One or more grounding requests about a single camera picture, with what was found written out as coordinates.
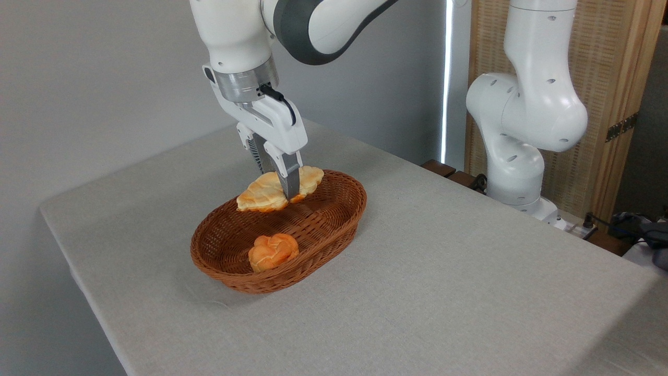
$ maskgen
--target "flat bread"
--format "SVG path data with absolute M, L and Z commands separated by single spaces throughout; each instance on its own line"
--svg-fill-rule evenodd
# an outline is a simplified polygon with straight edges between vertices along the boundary
M 315 192 L 323 180 L 325 173 L 311 166 L 299 167 L 299 193 L 290 202 L 298 203 L 306 196 Z M 283 194 L 283 187 L 276 172 L 266 173 L 252 182 L 246 191 L 236 198 L 238 211 L 270 211 L 281 210 L 288 206 Z

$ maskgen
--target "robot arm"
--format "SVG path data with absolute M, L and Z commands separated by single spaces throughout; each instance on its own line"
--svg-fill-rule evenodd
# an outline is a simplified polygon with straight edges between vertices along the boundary
M 263 0 L 263 17 L 297 60 L 321 65 L 338 58 L 369 23 L 397 0 Z
M 517 76 L 483 74 L 466 96 L 487 151 L 488 196 L 552 224 L 556 206 L 540 197 L 544 161 L 537 148 L 565 151 L 587 128 L 568 70 L 576 5 L 511 0 L 504 51 Z
M 299 111 L 275 89 L 271 44 L 300 62 L 338 58 L 364 27 L 397 0 L 190 0 L 209 50 L 203 66 L 216 98 L 239 124 L 261 172 L 277 171 L 288 199 L 299 192 L 307 135 Z

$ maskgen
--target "wicker basket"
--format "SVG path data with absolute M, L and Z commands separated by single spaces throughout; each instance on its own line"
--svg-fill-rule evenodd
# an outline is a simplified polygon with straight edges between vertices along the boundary
M 318 189 L 300 203 L 272 213 L 236 210 L 236 198 L 209 214 L 195 230 L 190 256 L 206 275 L 229 288 L 264 294 L 290 287 L 313 273 L 352 241 L 364 212 L 362 184 L 325 170 Z M 274 269 L 254 273 L 248 251 L 260 235 L 292 235 L 299 255 Z

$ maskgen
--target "light strip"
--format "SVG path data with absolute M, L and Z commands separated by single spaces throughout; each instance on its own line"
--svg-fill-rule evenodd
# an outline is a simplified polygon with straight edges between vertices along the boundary
M 448 138 L 448 98 L 450 89 L 450 77 L 452 75 L 452 24 L 454 22 L 454 2 L 446 2 L 446 61 L 443 85 L 443 127 L 441 130 L 441 163 L 446 162 L 447 138 Z

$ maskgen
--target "bread roll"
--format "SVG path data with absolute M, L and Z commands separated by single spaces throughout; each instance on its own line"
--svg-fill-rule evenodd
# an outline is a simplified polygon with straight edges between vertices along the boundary
M 259 273 L 276 268 L 298 254 L 297 241 L 286 233 L 277 233 L 272 237 L 259 236 L 248 251 L 248 260 L 253 271 Z
M 299 193 L 290 202 L 297 203 L 315 192 L 325 173 L 311 166 L 299 167 Z M 283 194 L 279 176 L 275 172 L 266 173 L 252 182 L 246 191 L 236 198 L 237 210 L 261 211 L 268 213 L 281 210 L 288 205 Z

